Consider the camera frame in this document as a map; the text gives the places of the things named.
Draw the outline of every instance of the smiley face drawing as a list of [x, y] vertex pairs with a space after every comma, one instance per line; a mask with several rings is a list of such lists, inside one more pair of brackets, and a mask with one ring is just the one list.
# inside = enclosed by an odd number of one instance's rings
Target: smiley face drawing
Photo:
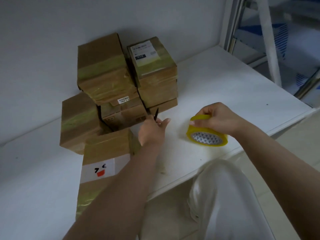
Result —
[[101, 177], [101, 176], [104, 175], [104, 173], [105, 173], [105, 168], [106, 168], [106, 164], [103, 164], [101, 168], [102, 168], [101, 171], [99, 171], [100, 168], [95, 168], [95, 169], [94, 169], [94, 170], [95, 170], [94, 173], [96, 173], [98, 177]]

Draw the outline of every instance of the white table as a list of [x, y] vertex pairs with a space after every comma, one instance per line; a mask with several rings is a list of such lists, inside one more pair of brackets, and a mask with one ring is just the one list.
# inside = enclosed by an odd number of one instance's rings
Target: white table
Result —
[[[220, 47], [179, 63], [178, 74], [178, 106], [159, 114], [172, 121], [149, 198], [193, 177], [206, 162], [242, 150], [231, 137], [215, 148], [186, 139], [189, 119], [203, 106], [221, 101], [269, 135], [314, 111]], [[48, 232], [61, 239], [74, 222], [82, 156], [60, 147], [59, 138], [57, 119], [0, 148], [3, 239], [45, 239]]]

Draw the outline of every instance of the black pen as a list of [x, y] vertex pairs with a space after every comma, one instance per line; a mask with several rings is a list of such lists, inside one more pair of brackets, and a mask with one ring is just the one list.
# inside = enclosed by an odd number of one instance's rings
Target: black pen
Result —
[[157, 111], [155, 112], [155, 115], [154, 115], [154, 117], [153, 117], [155, 121], [157, 120], [158, 112], [159, 112], [159, 108], [157, 108]]

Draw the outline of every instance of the person's right arm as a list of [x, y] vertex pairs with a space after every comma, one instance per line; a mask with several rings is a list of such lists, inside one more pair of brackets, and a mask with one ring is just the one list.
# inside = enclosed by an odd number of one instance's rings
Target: person's right arm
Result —
[[240, 143], [300, 238], [320, 239], [320, 172], [222, 103], [198, 114], [212, 117], [196, 120], [194, 126], [231, 135]]

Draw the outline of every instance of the person's left hand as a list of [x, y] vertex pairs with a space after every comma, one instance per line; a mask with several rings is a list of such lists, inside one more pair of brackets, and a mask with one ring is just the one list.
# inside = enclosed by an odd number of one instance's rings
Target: person's left hand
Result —
[[162, 145], [165, 141], [165, 130], [171, 119], [167, 118], [161, 121], [157, 118], [155, 121], [152, 115], [148, 115], [138, 134], [140, 144], [155, 143]]

